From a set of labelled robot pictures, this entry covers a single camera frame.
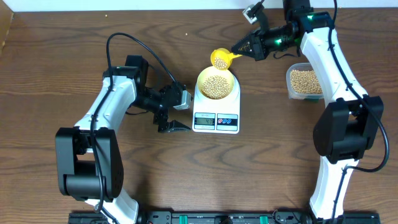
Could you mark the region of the yellow scoop spoon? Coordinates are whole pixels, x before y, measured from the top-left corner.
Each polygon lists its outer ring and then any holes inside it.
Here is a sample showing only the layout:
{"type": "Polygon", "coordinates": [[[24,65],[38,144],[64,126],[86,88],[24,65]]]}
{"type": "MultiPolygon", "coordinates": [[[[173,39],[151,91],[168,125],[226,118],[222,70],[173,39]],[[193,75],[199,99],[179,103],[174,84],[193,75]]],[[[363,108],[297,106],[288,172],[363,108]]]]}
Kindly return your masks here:
{"type": "Polygon", "coordinates": [[[227,70],[233,59],[241,57],[240,54],[231,53],[228,49],[218,48],[211,53],[211,64],[218,70],[227,70]]]}

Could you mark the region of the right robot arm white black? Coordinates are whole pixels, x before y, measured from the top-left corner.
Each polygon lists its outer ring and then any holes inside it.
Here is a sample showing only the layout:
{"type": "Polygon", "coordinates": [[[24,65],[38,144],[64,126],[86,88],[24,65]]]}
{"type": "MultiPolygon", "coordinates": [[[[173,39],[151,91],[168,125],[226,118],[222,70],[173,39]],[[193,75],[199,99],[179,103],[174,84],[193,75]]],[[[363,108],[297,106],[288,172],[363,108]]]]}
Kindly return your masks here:
{"type": "Polygon", "coordinates": [[[325,110],[313,129],[313,143],[320,155],[310,211],[302,223],[354,223],[370,216],[345,215],[343,201],[351,174],[384,133],[380,97],[369,96],[353,75],[338,43],[336,14],[317,12],[308,0],[284,1],[285,25],[271,28],[262,2],[248,6],[243,14],[256,30],[232,46],[237,55],[264,60],[269,55],[296,47],[306,56],[321,86],[325,110]]]}

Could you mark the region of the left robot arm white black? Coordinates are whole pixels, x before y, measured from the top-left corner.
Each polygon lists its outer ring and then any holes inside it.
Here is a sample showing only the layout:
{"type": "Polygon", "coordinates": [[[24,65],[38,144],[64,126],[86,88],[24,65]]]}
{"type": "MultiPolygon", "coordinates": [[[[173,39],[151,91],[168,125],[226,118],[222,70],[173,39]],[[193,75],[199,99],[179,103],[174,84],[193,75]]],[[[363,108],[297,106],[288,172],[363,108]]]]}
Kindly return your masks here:
{"type": "Polygon", "coordinates": [[[71,128],[55,135],[58,186],[63,195],[93,206],[93,213],[73,212],[69,223],[148,223],[147,213],[123,187],[124,167],[116,134],[132,107],[154,115],[160,133],[188,131],[169,121],[169,108],[190,107],[191,94],[185,85],[172,82],[156,91],[146,87],[149,64],[140,55],[127,56],[120,67],[103,73],[102,89],[88,110],[71,128]]]}

